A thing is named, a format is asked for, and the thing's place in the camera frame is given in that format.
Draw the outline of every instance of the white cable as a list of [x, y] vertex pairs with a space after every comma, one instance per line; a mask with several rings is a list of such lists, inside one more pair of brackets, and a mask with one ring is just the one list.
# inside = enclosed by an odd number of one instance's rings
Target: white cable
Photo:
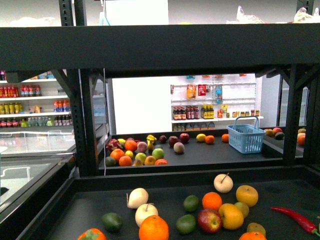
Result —
[[103, 69], [103, 96], [104, 96], [104, 115], [103, 115], [103, 162], [104, 162], [104, 176], [106, 175], [106, 146], [105, 140], [107, 135], [107, 118], [106, 118], [106, 106], [107, 106], [107, 97], [106, 97], [106, 69]]

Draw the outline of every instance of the blue shopping basket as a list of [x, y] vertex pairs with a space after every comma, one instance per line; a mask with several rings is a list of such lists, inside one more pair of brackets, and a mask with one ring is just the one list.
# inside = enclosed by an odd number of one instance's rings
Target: blue shopping basket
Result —
[[[240, 118], [252, 117], [256, 117], [254, 126], [250, 124], [237, 124], [237, 120]], [[226, 126], [229, 132], [229, 145], [242, 154], [260, 153], [266, 132], [258, 128], [257, 124], [259, 125], [259, 118], [257, 116], [237, 117], [233, 125]]]

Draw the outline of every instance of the shelf post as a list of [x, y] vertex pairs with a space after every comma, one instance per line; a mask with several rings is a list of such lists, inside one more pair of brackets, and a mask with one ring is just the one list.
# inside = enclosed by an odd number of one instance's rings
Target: shelf post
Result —
[[304, 66], [292, 64], [289, 78], [288, 107], [285, 123], [285, 139], [283, 146], [283, 161], [285, 165], [295, 164], [297, 132], [299, 129], [300, 110], [303, 89], [296, 89], [296, 84], [304, 74]]
[[70, 99], [76, 147], [75, 159], [79, 167], [80, 176], [95, 176], [98, 168], [95, 157], [91, 158], [89, 155], [90, 151], [87, 145], [79, 72], [77, 69], [67, 70], [67, 75], [63, 70], [52, 70], [51, 72]]
[[83, 104], [83, 117], [85, 127], [85, 138], [87, 148], [87, 167], [90, 173], [95, 176], [98, 175], [98, 147], [96, 138], [96, 125], [94, 116], [93, 105], [93, 80], [94, 75], [91, 74], [89, 69], [80, 69], [79, 75], [81, 78], [82, 89], [82, 104]]
[[309, 85], [309, 98], [306, 117], [306, 138], [303, 151], [303, 162], [320, 163], [320, 75]]

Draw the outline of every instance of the snack bag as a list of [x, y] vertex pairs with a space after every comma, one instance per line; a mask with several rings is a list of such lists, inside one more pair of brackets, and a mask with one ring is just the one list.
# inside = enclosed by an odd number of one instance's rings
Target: snack bag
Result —
[[197, 94], [196, 85], [188, 84], [186, 86], [186, 97], [188, 99], [195, 99], [196, 98], [196, 94]]
[[199, 84], [198, 85], [198, 96], [205, 96], [206, 94], [207, 94], [206, 85], [205, 84]]
[[299, 11], [296, 12], [293, 23], [295, 24], [311, 24], [311, 23], [320, 23], [319, 17], [319, 9], [316, 8], [314, 11], [314, 15], [310, 15], [307, 13], [307, 9], [304, 7], [300, 8]]
[[223, 103], [223, 98], [222, 98], [222, 85], [218, 85], [215, 88], [215, 101], [217, 104]]
[[226, 114], [228, 112], [228, 104], [222, 104], [220, 110]]

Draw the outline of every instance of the orange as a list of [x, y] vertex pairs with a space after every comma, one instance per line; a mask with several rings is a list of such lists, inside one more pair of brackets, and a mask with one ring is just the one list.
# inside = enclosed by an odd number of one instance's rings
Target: orange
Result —
[[216, 192], [208, 192], [202, 198], [202, 206], [204, 209], [213, 209], [218, 211], [222, 206], [222, 198]]
[[221, 139], [222, 139], [222, 142], [229, 143], [229, 134], [223, 134]]
[[205, 137], [205, 142], [207, 144], [213, 144], [215, 142], [215, 137], [212, 135], [208, 135]]
[[87, 237], [87, 235], [90, 236], [90, 234], [92, 234], [91, 231], [92, 231], [94, 234], [98, 234], [98, 237], [95, 238], [95, 240], [107, 240], [107, 237], [106, 237], [99, 229], [97, 229], [97, 228], [91, 228], [91, 229], [85, 231], [84, 233], [82, 233], [82, 234], [77, 238], [77, 240], [82, 240], [82, 239], [86, 239], [86, 240], [87, 240], [87, 239], [89, 239], [89, 238]]
[[252, 231], [242, 234], [239, 240], [267, 240], [261, 232]]
[[298, 136], [297, 138], [297, 143], [301, 146], [304, 146], [305, 145], [305, 139], [306, 139], [306, 135], [305, 134], [301, 134]]
[[120, 148], [116, 148], [113, 150], [110, 154], [110, 157], [113, 157], [117, 163], [119, 163], [119, 160], [121, 157], [125, 156], [125, 152], [122, 151]]
[[120, 159], [119, 159], [119, 165], [120, 165], [121, 167], [131, 166], [131, 164], [132, 164], [132, 159], [131, 159], [131, 157], [129, 157], [129, 156], [122, 156], [122, 157], [120, 157]]
[[138, 144], [133, 140], [127, 140], [125, 141], [124, 148], [127, 151], [134, 152], [135, 150], [138, 149]]
[[169, 226], [165, 220], [157, 215], [148, 216], [141, 223], [139, 229], [140, 240], [168, 240]]

